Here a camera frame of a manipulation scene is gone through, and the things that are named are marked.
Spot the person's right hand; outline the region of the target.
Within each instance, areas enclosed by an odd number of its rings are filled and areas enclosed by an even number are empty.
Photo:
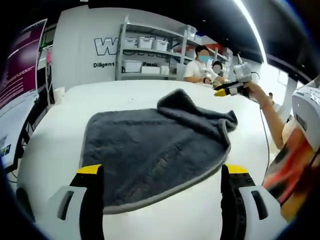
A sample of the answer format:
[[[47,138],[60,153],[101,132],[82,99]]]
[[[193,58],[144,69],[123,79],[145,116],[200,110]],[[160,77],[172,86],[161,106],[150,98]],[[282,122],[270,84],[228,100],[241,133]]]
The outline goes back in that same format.
[[[255,83],[249,81],[243,85],[243,93],[242,95],[254,100],[255,102],[259,102],[261,98],[262,89]]]

